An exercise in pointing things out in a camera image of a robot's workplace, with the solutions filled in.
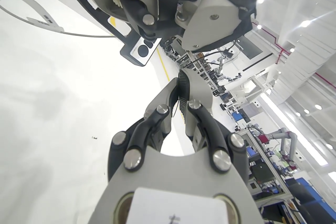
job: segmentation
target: white floor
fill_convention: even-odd
[[[40,4],[67,32],[106,35],[57,0]],[[20,0],[1,5],[38,19]],[[116,39],[57,34],[2,11],[0,35],[0,223],[86,224],[107,184],[113,135],[140,119],[179,70],[160,48],[136,67]],[[184,130],[177,111],[163,153],[193,153]]]

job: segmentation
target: red component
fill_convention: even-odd
[[[258,135],[258,138],[263,144],[270,142],[266,135]]]
[[[289,164],[289,167],[290,167],[292,170],[297,169],[295,162],[291,161],[291,162],[289,162],[288,164]]]

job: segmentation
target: silver bolt head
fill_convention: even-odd
[[[201,102],[193,99],[193,100],[189,101],[189,107],[193,110],[197,110],[201,107]]]
[[[126,133],[125,132],[118,132],[114,135],[112,138],[112,143],[116,146],[122,144],[126,139]]]
[[[181,12],[176,13],[176,18],[181,22],[184,22],[187,19]]]
[[[165,104],[162,104],[162,105],[158,105],[157,108],[156,108],[156,111],[160,114],[165,114],[167,113],[169,110],[168,106],[165,105]]]
[[[219,18],[218,14],[213,14],[213,15],[210,16],[211,20],[217,20],[218,18]]]
[[[231,135],[231,142],[237,148],[242,148],[245,146],[244,139],[239,134],[232,134]]]
[[[138,149],[131,149],[124,156],[124,167],[128,170],[136,168],[140,162],[141,153]]]
[[[153,17],[153,15],[151,14],[146,14],[144,17],[143,17],[143,22],[144,24],[148,25],[148,26],[152,26],[154,23],[155,23],[155,19]]]
[[[230,156],[223,150],[214,152],[212,159],[215,166],[221,171],[228,171],[232,165]]]

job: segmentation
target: yellow floor line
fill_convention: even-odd
[[[167,79],[168,79],[168,81],[170,81],[170,78],[169,78],[169,76],[168,76],[167,69],[166,69],[165,65],[163,64],[162,57],[161,57],[161,55],[160,55],[159,49],[157,48],[156,51],[158,52],[157,54],[159,55],[159,58],[160,58],[160,61],[161,61],[163,70],[164,70],[165,73],[166,73]]]

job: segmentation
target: white label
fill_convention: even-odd
[[[161,38],[157,38],[156,41],[153,43],[153,47],[148,48],[148,55],[145,57],[142,57],[139,55],[138,49],[141,45],[145,45],[145,43],[144,43],[144,39],[140,37],[140,39],[138,40],[138,42],[135,44],[134,48],[130,52],[130,55],[134,57],[137,61],[142,63],[143,65],[146,65],[150,57],[152,56],[152,54],[155,52],[155,49],[159,45],[160,41],[161,41]]]
[[[228,215],[221,200],[138,188],[126,223],[228,224]]]
[[[63,32],[64,31],[64,28],[62,28],[60,26],[55,26],[51,23],[43,22],[43,21],[36,20],[36,19],[30,18],[30,17],[27,17],[27,20],[32,22],[35,26],[38,26],[38,27],[53,30],[55,32]]]

